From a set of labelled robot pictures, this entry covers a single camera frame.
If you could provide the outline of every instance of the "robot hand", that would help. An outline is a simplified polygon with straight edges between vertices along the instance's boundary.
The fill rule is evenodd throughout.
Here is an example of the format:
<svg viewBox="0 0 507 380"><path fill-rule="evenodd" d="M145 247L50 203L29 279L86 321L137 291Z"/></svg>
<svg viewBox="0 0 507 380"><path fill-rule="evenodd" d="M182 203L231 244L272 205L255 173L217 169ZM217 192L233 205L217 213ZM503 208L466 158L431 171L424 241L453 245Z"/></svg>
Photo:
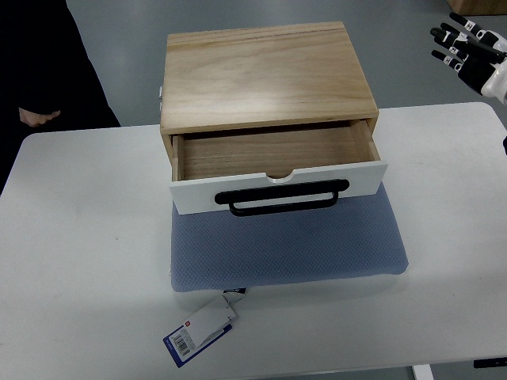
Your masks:
<svg viewBox="0 0 507 380"><path fill-rule="evenodd" d="M432 55L452 67L475 92L507 105L507 40L456 13L450 17L473 36L443 23L431 29L431 34L455 57L436 50Z"/></svg>

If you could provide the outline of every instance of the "paper tag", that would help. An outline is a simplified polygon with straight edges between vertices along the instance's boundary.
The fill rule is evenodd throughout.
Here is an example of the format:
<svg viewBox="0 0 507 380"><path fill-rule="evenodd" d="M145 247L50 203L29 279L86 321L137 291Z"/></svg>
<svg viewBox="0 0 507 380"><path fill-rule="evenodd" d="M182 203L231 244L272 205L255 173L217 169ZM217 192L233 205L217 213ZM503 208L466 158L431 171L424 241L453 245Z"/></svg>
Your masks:
<svg viewBox="0 0 507 380"><path fill-rule="evenodd" d="M178 367L188 362L232 329L236 313L220 295L195 312L182 326L164 338Z"/></svg>
<svg viewBox="0 0 507 380"><path fill-rule="evenodd" d="M166 347L173 357L173 360L176 363L177 367L180 368L190 359L195 358L199 353L214 344L218 339L220 339L231 330L232 325L227 325L223 328L223 330L212 334L209 339L200 347L196 347L196 345L192 342L192 338L190 338L190 335L187 332L186 328L184 326L180 326L178 329L164 338L164 344L166 344Z"/></svg>
<svg viewBox="0 0 507 380"><path fill-rule="evenodd" d="M229 325L235 317L236 313L225 298L219 296L195 312L183 325L193 343L199 347L211 334Z"/></svg>

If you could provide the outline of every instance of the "wooden lid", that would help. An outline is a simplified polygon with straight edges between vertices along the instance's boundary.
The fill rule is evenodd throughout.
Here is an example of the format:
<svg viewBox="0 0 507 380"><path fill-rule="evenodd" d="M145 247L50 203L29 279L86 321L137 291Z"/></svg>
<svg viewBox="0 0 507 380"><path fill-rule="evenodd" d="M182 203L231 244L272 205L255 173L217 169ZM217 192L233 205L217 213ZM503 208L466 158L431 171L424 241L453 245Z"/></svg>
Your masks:
<svg viewBox="0 0 507 380"><path fill-rule="evenodd" d="M378 116L341 22L169 35L161 131Z"/></svg>

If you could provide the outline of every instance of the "table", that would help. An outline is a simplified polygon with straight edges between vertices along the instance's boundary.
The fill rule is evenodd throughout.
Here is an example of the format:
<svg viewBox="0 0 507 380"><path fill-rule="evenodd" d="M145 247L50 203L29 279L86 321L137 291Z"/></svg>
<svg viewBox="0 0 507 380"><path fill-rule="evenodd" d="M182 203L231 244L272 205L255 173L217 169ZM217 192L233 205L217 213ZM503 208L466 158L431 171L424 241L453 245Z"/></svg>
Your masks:
<svg viewBox="0 0 507 380"><path fill-rule="evenodd" d="M218 291L170 288L158 126L25 140L0 197L0 378L261 378L507 355L505 129L481 103L380 111L409 267L252 288L177 369L162 339Z"/></svg>

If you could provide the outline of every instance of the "barcode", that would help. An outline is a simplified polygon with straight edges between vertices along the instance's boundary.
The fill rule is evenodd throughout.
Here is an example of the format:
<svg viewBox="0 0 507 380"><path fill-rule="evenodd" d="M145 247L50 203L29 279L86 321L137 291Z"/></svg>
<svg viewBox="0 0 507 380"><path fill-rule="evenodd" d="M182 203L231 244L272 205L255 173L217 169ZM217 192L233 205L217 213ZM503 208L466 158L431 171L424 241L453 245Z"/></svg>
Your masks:
<svg viewBox="0 0 507 380"><path fill-rule="evenodd" d="M181 356L185 356L190 353L189 346L187 346L181 334L173 338L173 343Z"/></svg>

